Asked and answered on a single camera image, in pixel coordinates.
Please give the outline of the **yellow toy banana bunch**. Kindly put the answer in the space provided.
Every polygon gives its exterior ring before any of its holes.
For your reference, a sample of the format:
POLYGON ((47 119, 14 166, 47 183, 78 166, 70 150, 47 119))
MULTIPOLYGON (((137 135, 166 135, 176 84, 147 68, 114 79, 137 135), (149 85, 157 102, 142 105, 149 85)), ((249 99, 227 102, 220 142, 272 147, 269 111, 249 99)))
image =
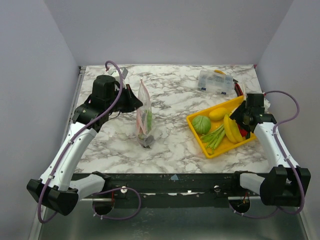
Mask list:
POLYGON ((243 141, 243 137, 240 133, 238 125, 235 120, 232 120, 228 114, 223 118, 224 131, 229 139, 234 144, 240 143, 243 141))

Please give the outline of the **red toy tomato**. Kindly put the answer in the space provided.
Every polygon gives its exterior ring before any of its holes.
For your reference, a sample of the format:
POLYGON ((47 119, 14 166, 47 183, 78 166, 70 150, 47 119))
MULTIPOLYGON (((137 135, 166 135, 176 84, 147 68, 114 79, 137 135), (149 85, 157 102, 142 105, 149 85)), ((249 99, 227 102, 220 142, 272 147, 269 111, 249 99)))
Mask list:
POLYGON ((239 125, 238 125, 238 129, 242 137, 245 137, 248 134, 248 132, 239 125))

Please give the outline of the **clear zip top bag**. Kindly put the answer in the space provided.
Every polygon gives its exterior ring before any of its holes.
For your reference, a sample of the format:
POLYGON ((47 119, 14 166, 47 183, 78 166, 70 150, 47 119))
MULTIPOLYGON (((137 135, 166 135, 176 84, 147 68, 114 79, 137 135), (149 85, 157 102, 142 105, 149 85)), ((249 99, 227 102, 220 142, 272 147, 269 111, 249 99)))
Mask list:
MULTIPOLYGON (((147 90, 142 78, 140 79, 140 85, 139 85, 139 89, 138 89, 138 99, 143 103, 143 106, 140 107, 136 111, 136 128, 137 128, 137 116, 141 116, 142 118, 147 120, 146 110, 150 110, 152 112, 152 103, 151 103, 150 94, 149 94, 149 91, 147 90)), ((139 143, 138 138, 141 138, 142 136, 150 136, 150 135, 152 135, 154 137, 154 118, 153 118, 153 116, 152 116, 152 130, 150 132, 147 132, 147 134, 142 134, 142 133, 137 134, 136 129, 135 129, 135 136, 136 136, 138 143, 139 143)))

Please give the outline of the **purple toy eggplant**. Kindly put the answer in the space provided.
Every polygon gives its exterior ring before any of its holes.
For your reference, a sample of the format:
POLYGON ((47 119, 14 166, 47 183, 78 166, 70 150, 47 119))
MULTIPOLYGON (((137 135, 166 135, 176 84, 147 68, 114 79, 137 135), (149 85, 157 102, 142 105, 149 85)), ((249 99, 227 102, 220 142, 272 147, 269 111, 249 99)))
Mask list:
POLYGON ((155 138, 153 135, 145 136, 143 135, 142 137, 138 138, 139 144, 145 148, 145 149, 150 149, 155 142, 155 138))

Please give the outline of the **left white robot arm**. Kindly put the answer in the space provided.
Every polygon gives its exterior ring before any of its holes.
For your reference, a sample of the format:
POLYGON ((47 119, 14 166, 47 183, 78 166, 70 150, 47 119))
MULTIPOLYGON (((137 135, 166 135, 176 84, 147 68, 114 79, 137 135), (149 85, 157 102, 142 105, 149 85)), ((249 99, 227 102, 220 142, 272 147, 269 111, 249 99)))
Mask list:
POLYGON ((131 113, 142 107, 129 84, 122 84, 110 75, 99 75, 92 92, 73 114, 67 137, 46 171, 39 179, 30 179, 26 189, 39 206, 67 216, 79 200, 96 193, 110 194, 109 176, 95 171, 82 180, 72 180, 89 143, 114 112, 131 113))

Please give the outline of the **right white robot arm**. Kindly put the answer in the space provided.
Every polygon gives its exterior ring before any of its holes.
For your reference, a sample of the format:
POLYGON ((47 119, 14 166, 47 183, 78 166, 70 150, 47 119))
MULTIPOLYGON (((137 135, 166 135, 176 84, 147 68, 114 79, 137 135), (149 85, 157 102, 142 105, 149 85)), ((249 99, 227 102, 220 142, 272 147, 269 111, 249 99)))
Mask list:
POLYGON ((311 173, 300 167, 289 153, 278 129, 279 122, 265 111, 264 100, 263 93, 248 93, 230 118, 255 134, 266 154, 270 171, 265 175, 238 172, 230 183, 230 191, 241 196, 249 190, 258 194, 266 206, 302 209, 311 173))

